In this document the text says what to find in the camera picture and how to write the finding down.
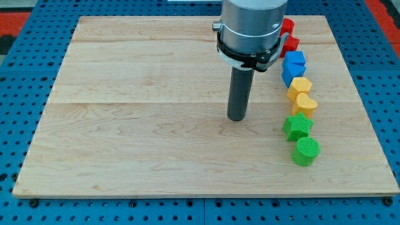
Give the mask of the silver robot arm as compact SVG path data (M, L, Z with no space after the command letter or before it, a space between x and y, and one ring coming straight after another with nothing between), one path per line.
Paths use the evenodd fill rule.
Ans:
M212 30L230 50L261 54L277 43L287 0L223 0L221 18Z

